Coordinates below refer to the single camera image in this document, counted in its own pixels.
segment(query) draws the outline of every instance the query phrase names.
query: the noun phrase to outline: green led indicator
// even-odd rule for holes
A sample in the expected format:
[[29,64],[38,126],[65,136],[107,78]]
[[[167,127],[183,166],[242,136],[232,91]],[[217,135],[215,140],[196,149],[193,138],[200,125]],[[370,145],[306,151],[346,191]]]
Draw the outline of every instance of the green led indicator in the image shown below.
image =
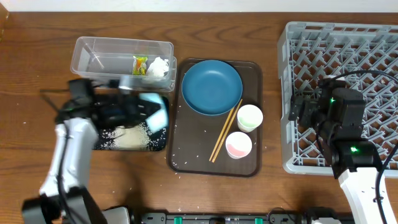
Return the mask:
[[358,152],[359,150],[355,147],[351,147],[351,152]]

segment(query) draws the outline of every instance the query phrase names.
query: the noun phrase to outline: blue bowl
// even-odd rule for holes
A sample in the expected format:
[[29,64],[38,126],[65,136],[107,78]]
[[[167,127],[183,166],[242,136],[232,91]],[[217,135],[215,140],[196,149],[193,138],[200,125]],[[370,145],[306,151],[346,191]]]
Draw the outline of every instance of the blue bowl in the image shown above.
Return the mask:
[[239,73],[225,62],[205,60],[195,64],[182,80],[182,96],[188,106],[205,115],[220,115],[242,97]]

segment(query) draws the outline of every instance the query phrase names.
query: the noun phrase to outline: wooden tabletop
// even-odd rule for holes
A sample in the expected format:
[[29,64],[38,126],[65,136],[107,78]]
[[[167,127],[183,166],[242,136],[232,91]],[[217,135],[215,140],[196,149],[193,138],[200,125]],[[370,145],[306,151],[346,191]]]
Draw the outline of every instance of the wooden tabletop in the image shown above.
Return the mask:
[[[25,199],[38,196],[55,145],[53,112],[41,88],[66,88],[81,36],[164,40],[185,58],[256,62],[263,72],[263,159],[250,179],[175,174],[166,152],[95,151],[90,193],[100,208],[127,204],[138,211],[267,213],[311,206],[349,212],[332,177],[293,175],[282,168],[281,90],[277,41],[290,21],[398,24],[398,14],[326,13],[27,13],[12,12],[0,43],[0,223],[21,223]],[[53,95],[57,103],[67,95]],[[398,217],[398,180],[387,190]]]

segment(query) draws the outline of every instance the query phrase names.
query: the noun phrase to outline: white plastic crate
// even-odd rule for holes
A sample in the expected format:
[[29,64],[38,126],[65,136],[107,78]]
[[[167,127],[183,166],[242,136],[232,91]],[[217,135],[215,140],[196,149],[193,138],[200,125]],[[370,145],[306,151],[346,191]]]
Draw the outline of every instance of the white plastic crate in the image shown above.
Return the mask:
[[[398,26],[290,22],[278,41],[282,84],[280,121],[282,162],[293,174],[333,175],[315,144],[315,131],[289,121],[290,97],[318,98],[318,77],[354,70],[380,70],[398,78]],[[371,74],[346,77],[363,93],[366,109],[363,137],[372,141],[384,161],[398,143],[398,84]],[[384,172],[398,178],[398,153]]]

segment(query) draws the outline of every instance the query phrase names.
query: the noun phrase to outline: chopstick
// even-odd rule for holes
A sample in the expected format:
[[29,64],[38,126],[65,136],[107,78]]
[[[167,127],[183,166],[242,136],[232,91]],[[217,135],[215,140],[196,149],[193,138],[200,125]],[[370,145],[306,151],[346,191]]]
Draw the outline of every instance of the chopstick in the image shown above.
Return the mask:
[[239,104],[237,105],[237,107],[236,107],[236,109],[235,109],[234,115],[233,115],[233,117],[231,118],[231,121],[229,121],[229,125],[228,125],[228,127],[226,128],[226,131],[225,131],[225,133],[224,133],[224,136],[223,136],[223,138],[221,139],[221,142],[220,142],[220,144],[219,144],[218,147],[217,147],[217,151],[216,151],[216,154],[214,155],[214,158],[213,158],[212,162],[216,161],[216,158],[217,158],[217,156],[218,156],[218,153],[220,152],[220,149],[221,149],[221,147],[222,147],[222,145],[223,145],[223,143],[224,143],[225,137],[226,137],[226,135],[228,134],[228,131],[229,131],[229,129],[230,129],[232,123],[234,122],[236,113],[238,112],[239,107],[241,106],[241,103],[242,103],[242,99],[241,99],[241,101],[239,101]]
[[216,145],[214,146],[214,149],[213,149],[213,152],[211,153],[211,156],[210,156],[210,159],[209,159],[209,161],[211,161],[211,159],[212,159],[212,157],[213,157],[214,153],[216,152],[216,149],[217,149],[218,143],[220,142],[220,139],[221,139],[221,137],[223,136],[223,133],[224,133],[225,127],[226,127],[226,125],[228,124],[229,118],[231,117],[231,114],[233,113],[234,109],[235,109],[235,107],[233,107],[233,108],[232,108],[232,109],[229,111],[228,117],[226,118],[226,121],[225,121],[225,124],[224,124],[224,126],[223,126],[223,129],[221,130],[220,136],[218,136],[218,139],[217,139]]

